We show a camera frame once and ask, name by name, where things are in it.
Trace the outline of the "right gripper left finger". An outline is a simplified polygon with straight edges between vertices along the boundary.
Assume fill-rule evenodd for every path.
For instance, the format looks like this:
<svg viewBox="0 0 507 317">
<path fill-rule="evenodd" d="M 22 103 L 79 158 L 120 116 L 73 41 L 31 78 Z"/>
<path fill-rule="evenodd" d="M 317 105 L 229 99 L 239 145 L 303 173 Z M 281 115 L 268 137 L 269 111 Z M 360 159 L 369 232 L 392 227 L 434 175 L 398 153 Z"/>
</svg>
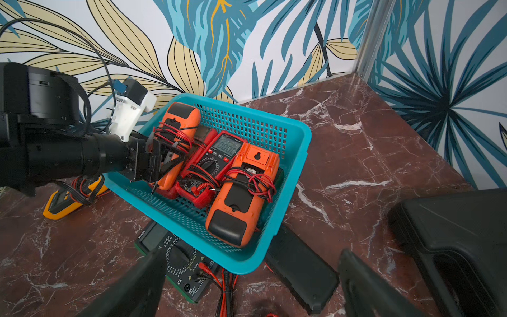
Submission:
<svg viewBox="0 0 507 317">
<path fill-rule="evenodd" d="M 155 316 L 166 280 L 166 253 L 154 250 L 100 294 L 79 316 Z"/>
</svg>

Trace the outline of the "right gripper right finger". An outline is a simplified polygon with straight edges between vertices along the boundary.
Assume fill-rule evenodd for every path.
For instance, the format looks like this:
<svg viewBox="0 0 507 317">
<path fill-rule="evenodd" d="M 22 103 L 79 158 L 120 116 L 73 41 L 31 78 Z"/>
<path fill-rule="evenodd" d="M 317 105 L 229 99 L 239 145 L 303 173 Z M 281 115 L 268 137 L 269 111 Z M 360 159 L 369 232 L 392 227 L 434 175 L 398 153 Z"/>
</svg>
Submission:
<svg viewBox="0 0 507 317">
<path fill-rule="evenodd" d="M 339 257 L 347 316 L 423 316 L 404 296 L 350 250 Z"/>
</svg>

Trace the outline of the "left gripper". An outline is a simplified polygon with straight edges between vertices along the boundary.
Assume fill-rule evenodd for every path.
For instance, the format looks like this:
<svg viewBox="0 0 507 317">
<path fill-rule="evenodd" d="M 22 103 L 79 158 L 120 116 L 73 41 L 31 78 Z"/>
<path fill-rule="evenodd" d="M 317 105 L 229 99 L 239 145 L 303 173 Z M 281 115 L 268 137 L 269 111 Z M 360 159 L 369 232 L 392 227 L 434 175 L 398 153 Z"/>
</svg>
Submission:
<svg viewBox="0 0 507 317">
<path fill-rule="evenodd" d="M 120 174 L 132 182 L 153 183 L 161 178 L 161 169 L 173 169 L 185 161 L 187 150 L 162 147 L 154 138 L 133 131 L 128 141 L 128 162 Z"/>
</svg>

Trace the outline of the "orange multimeter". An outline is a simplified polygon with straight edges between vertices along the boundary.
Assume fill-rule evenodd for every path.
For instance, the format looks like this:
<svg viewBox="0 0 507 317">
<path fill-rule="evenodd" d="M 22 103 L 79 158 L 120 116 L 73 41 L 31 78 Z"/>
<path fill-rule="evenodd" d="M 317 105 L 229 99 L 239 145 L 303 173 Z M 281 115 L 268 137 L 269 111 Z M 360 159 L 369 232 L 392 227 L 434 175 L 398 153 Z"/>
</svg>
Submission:
<svg viewBox="0 0 507 317">
<path fill-rule="evenodd" d="M 188 156 L 200 120 L 200 111 L 196 107 L 174 102 L 168 107 L 158 127 L 154 128 L 154 139 L 158 140 L 162 147 L 178 147 L 187 150 Z M 175 185 L 184 162 L 173 169 L 161 169 L 161 179 L 154 183 L 154 189 L 170 190 Z"/>
</svg>

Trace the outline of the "red multimeter with display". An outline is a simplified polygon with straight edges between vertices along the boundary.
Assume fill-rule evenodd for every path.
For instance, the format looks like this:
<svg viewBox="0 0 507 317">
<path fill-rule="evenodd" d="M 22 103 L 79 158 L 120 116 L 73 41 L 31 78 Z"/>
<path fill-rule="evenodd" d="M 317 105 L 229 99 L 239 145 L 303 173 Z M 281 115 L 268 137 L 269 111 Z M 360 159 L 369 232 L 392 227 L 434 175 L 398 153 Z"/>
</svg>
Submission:
<svg viewBox="0 0 507 317">
<path fill-rule="evenodd" d="M 246 140 L 220 132 L 203 153 L 184 168 L 176 184 L 177 193 L 198 209 L 208 206 L 244 144 Z"/>
</svg>

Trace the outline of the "green black dial multimeter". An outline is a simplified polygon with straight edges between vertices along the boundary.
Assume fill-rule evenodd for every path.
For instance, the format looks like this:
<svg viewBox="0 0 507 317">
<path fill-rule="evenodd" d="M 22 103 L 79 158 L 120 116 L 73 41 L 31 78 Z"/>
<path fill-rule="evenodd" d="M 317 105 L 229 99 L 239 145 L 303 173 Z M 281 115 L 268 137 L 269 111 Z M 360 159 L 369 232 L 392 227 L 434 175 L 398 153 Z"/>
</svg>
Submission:
<svg viewBox="0 0 507 317">
<path fill-rule="evenodd" d="M 217 273 L 219 265 L 184 242 L 162 225 L 151 221 L 135 241 L 143 255 L 156 249 L 166 254 L 166 278 L 190 303 L 196 304 L 212 284 L 212 277 L 199 267 L 205 264 Z"/>
</svg>

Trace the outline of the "yellow multimeter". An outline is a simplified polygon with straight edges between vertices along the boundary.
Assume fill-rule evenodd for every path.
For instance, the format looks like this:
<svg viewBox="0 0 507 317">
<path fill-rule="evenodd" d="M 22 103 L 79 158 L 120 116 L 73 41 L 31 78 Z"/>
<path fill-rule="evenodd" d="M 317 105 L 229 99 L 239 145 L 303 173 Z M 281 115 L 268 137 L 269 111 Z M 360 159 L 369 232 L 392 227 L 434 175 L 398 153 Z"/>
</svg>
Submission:
<svg viewBox="0 0 507 317">
<path fill-rule="evenodd" d="M 70 184 L 57 181 L 59 190 L 54 192 L 44 208 L 43 216 L 59 220 L 83 206 L 91 206 L 110 190 L 104 185 L 103 175 L 97 178 L 79 176 Z"/>
</svg>

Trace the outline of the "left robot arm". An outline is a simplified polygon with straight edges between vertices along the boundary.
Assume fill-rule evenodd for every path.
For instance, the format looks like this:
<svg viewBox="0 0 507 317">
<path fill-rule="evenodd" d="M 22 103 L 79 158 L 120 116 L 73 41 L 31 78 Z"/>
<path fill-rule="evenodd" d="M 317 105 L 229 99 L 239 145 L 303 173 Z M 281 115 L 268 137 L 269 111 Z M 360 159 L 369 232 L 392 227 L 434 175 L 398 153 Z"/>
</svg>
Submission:
<svg viewBox="0 0 507 317">
<path fill-rule="evenodd" d="M 79 98 L 87 94 L 72 76 L 19 63 L 1 64 L 1 185 L 27 196 L 38 186 L 73 176 L 119 172 L 131 181 L 155 182 L 184 159 L 186 150 L 162 138 L 82 130 Z"/>
</svg>

